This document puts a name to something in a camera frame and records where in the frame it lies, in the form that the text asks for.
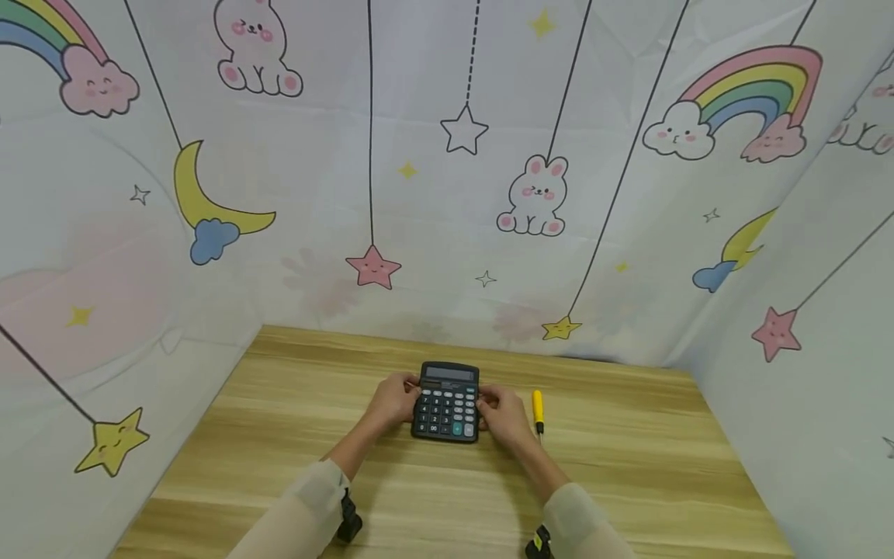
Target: calculator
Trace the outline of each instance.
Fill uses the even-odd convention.
[[[478,440],[478,367],[426,361],[419,385],[422,395],[413,411],[413,436],[448,443]]]

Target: sleeve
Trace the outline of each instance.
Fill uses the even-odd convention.
[[[311,464],[227,555],[228,559],[316,559],[342,523],[350,482],[331,460]]]
[[[576,483],[559,488],[544,507],[550,550],[556,559],[635,559],[630,546]]]

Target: blue cloud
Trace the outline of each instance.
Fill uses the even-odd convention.
[[[224,254],[224,247],[237,239],[239,227],[236,224],[222,223],[217,218],[203,219],[196,225],[196,240],[190,247],[190,258],[193,264],[204,266],[219,259]]]
[[[713,293],[720,288],[723,280],[730,274],[732,268],[736,267],[736,264],[734,261],[727,260],[715,267],[703,267],[692,274],[692,283],[700,289],[706,289]]]

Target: wooden table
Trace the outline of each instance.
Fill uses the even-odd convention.
[[[641,557],[791,557],[685,373],[266,326],[208,409],[116,559],[219,559],[365,409],[423,360],[477,365],[529,404],[544,445]],[[519,466],[476,445],[383,439],[354,484],[365,527],[324,557],[523,556],[540,510]]]

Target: yellow moon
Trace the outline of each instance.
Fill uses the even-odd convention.
[[[732,271],[739,270],[751,260],[757,254],[757,252],[763,247],[757,247],[754,250],[748,250],[748,247],[751,246],[751,243],[755,241],[757,235],[761,234],[764,227],[770,223],[770,220],[773,219],[773,215],[776,213],[776,208],[773,208],[769,212],[762,214],[755,219],[749,221],[745,225],[742,226],[741,229],[733,233],[730,237],[730,240],[727,241],[726,246],[723,247],[723,253],[721,255],[721,260],[725,262],[736,262],[736,265],[732,268]]]
[[[173,164],[173,189],[187,223],[195,227],[203,219],[220,219],[224,223],[239,227],[239,233],[242,235],[263,231],[269,227],[276,219],[276,212],[253,214],[226,208],[208,199],[201,184],[198,183],[196,163],[201,147],[202,140],[192,142],[180,150]]]

